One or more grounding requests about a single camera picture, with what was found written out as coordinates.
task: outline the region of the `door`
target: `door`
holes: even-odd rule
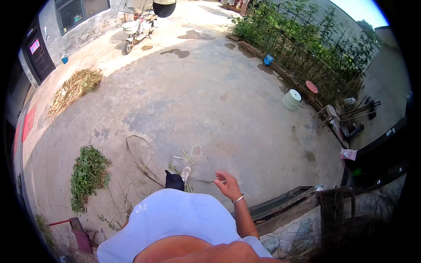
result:
[[[33,28],[25,44],[31,65],[42,82],[56,67],[48,54],[43,37],[38,28]]]

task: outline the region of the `woman's hand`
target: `woman's hand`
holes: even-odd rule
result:
[[[215,174],[216,180],[213,182],[221,190],[224,196],[230,198],[231,201],[235,201],[241,197],[241,192],[238,188],[237,180],[229,172],[218,171]]]

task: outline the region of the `tree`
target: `tree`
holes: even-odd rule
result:
[[[381,44],[381,39],[374,31],[373,26],[370,25],[366,20],[357,21],[357,24],[362,28],[362,30],[367,34],[368,37],[376,39],[379,44]]]

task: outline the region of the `courtyard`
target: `courtyard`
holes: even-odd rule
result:
[[[316,130],[320,120],[313,118],[311,106],[290,111],[282,105],[292,86],[226,38],[232,16],[238,14],[220,9],[219,2],[181,1],[170,17],[158,18],[152,38],[130,54],[122,54],[126,35],[116,29],[54,70],[30,102],[30,109],[36,107],[34,124],[23,144],[33,213],[49,223],[78,216],[85,228],[100,230],[97,244],[115,234],[107,221],[123,225],[126,214],[113,198],[135,206],[161,189],[138,169],[127,151],[129,142],[134,158],[159,182],[165,183],[169,164],[177,169],[189,165],[194,191],[213,195],[230,212],[231,201],[209,183],[217,170],[236,177],[248,206],[297,186],[338,186],[340,143],[327,127]],[[55,92],[85,68],[102,70],[99,89],[49,118]],[[87,212],[76,215],[70,206],[70,176],[80,148],[87,145],[112,162],[110,192],[98,190]],[[72,243],[69,229],[55,226],[53,235]]]

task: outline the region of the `woman's arm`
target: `woman's arm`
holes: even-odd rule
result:
[[[216,172],[216,180],[213,182],[221,190],[221,192],[231,201],[235,201],[241,197],[240,189],[238,188],[237,180],[228,172]],[[237,225],[237,233],[243,238],[245,236],[255,236],[258,239],[259,233],[251,220],[250,213],[247,209],[247,203],[244,198],[234,203],[235,223]]]

